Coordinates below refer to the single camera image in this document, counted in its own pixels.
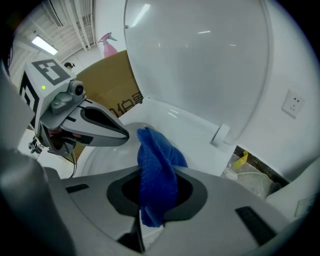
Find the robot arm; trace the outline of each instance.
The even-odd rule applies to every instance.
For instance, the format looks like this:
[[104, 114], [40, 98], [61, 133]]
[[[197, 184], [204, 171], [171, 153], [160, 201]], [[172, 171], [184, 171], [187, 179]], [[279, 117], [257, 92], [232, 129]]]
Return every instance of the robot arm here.
[[81, 143], [120, 146], [129, 139], [106, 107], [87, 99], [81, 81], [54, 59], [27, 63], [20, 95], [35, 113], [30, 126], [53, 154], [67, 157]]

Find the white toilet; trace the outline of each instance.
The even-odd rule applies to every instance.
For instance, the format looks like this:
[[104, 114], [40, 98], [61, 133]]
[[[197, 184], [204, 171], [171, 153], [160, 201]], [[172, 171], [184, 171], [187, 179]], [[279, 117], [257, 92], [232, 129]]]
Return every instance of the white toilet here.
[[[163, 133], [191, 169], [216, 176], [237, 144], [250, 148], [246, 138], [261, 115], [270, 77], [278, 75], [272, 69], [274, 47], [291, 44], [297, 28], [288, 28], [291, 18], [273, 1], [200, 2], [126, 3], [127, 52], [144, 99], [119, 118], [129, 131], [128, 142], [86, 147], [75, 177], [137, 165], [136, 132], [145, 126]], [[278, 35], [290, 29], [291, 34]], [[317, 67], [312, 70], [318, 79]], [[263, 150], [250, 152], [261, 156]]]

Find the blue towel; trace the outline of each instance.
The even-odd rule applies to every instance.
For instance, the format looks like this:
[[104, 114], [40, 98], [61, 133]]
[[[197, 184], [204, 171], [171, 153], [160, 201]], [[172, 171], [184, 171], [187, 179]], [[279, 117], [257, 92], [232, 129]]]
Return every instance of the blue towel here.
[[188, 167], [182, 153], [166, 137], [149, 127], [138, 129], [141, 142], [138, 165], [142, 167], [139, 207], [142, 223], [160, 227], [164, 213], [176, 206], [178, 196], [174, 166]]

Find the ceiling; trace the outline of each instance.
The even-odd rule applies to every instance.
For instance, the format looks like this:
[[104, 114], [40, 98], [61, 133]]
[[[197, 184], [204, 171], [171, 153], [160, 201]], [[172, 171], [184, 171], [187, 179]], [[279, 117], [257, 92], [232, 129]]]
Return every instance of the ceiling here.
[[18, 27], [9, 60], [12, 82], [19, 86], [26, 62], [53, 57], [32, 40], [40, 36], [58, 50], [63, 61], [75, 52], [95, 45], [93, 0], [43, 0]]

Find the wall socket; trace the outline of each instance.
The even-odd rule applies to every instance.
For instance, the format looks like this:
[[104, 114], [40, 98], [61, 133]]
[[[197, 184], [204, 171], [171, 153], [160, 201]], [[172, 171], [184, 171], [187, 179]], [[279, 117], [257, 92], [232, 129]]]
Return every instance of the wall socket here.
[[301, 96], [289, 89], [281, 109], [290, 117], [296, 119], [297, 115], [304, 106], [304, 103], [305, 100]]

